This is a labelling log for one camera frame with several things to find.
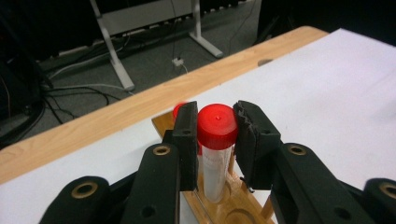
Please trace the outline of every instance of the white tabletop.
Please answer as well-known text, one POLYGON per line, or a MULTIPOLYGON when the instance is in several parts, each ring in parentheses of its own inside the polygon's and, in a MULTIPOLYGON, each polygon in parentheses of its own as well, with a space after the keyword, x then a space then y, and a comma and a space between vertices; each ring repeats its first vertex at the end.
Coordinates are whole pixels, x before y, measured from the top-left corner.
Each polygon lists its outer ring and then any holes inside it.
MULTIPOLYGON (((362 189, 369 178, 396 179, 395 87, 396 49, 339 30, 191 100, 199 108, 259 105, 284 142, 310 147, 337 178, 362 189)), ((37 223, 70 181, 98 175, 112 184, 159 142, 146 119, 8 181, 0 186, 0 223, 37 223)), ((181 223, 193 222, 190 208, 181 209, 181 223)))

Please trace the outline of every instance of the red cap top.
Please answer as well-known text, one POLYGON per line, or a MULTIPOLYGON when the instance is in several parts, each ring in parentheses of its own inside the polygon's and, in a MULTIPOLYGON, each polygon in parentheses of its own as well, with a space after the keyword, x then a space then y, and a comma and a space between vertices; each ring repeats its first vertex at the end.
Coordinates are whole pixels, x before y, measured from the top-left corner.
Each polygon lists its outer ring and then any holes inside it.
POLYGON ((210 149, 222 150, 235 144, 238 128, 233 109, 207 105, 198 113, 198 141, 210 149))
POLYGON ((174 108, 174 110, 173 110, 173 112, 172 112, 172 113, 173 113, 174 121, 176 121, 178 109, 179 109, 181 106, 183 106, 184 104, 186 104, 186 102, 178 103, 178 105, 175 106, 175 108, 174 108))

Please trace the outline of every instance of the table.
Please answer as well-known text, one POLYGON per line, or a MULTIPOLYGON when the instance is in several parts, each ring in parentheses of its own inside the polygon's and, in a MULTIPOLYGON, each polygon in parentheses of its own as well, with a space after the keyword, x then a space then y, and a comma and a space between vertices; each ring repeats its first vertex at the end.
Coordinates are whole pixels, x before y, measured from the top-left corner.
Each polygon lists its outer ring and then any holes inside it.
POLYGON ((311 147, 338 179, 359 189, 369 178, 396 179, 395 58, 396 48, 373 39, 302 27, 5 148, 0 207, 7 216, 0 222, 36 223, 78 177, 112 184, 136 171, 144 149, 161 141, 150 119, 183 100, 198 108, 253 102, 283 142, 311 147))
POLYGON ((6 147, 0 151, 0 184, 238 77, 257 67, 259 60, 280 57, 325 35, 325 32, 312 27, 298 28, 192 71, 186 76, 177 77, 87 116, 6 147))

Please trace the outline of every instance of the gray carpet floor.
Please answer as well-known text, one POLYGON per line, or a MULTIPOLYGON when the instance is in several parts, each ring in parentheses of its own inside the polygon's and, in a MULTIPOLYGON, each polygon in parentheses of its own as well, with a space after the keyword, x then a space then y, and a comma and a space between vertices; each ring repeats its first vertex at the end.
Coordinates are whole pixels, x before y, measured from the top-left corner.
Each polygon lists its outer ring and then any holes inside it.
MULTIPOLYGON (((249 48, 256 39, 260 5, 261 0, 250 0, 241 2, 238 7, 224 8, 205 14, 202 17, 203 37, 222 50, 224 57, 249 48)), ((126 92, 113 87, 92 87, 119 99, 134 97, 134 94, 215 62, 217 60, 215 57, 189 37, 192 29, 193 20, 186 19, 177 22, 176 25, 168 23, 129 35, 129 37, 114 39, 116 48, 120 48, 127 42, 126 47, 119 52, 119 56, 135 84, 135 90, 126 92), (176 57, 184 60, 185 67, 174 67, 172 59, 176 57)), ((89 49, 76 50, 73 53, 44 61, 40 65, 46 70, 51 69, 72 62, 87 53, 94 54, 95 51, 105 52, 104 44, 99 43, 89 49)), ((90 84, 121 87, 108 56, 65 69, 51 81, 55 88, 90 84)), ((54 97, 47 97, 47 100, 55 109, 59 119, 66 123, 106 106, 106 98, 103 95, 89 92, 92 91, 84 89, 53 91, 48 94, 54 97)), ((109 97, 109 101, 112 104, 118 100, 109 97)), ((0 121, 0 135, 12 130, 26 120, 26 117, 19 114, 11 119, 0 121)), ((40 120, 18 140, 43 133, 58 125, 60 125, 59 121, 46 106, 40 120)))

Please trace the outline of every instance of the clear plastic tube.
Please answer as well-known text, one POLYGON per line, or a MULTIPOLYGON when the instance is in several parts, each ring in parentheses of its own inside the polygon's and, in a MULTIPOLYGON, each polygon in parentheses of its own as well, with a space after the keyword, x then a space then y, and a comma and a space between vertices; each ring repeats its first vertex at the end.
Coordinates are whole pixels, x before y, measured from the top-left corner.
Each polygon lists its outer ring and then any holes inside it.
POLYGON ((198 174, 204 174, 204 160, 202 159, 202 144, 198 141, 198 174))
POLYGON ((212 203, 218 203, 227 176, 232 147, 223 150, 214 150, 202 147, 204 164, 204 193, 212 203))
POLYGON ((198 141, 202 144, 204 193, 212 203, 223 196, 233 145, 238 134, 233 109, 227 105, 205 106, 198 113, 198 141))

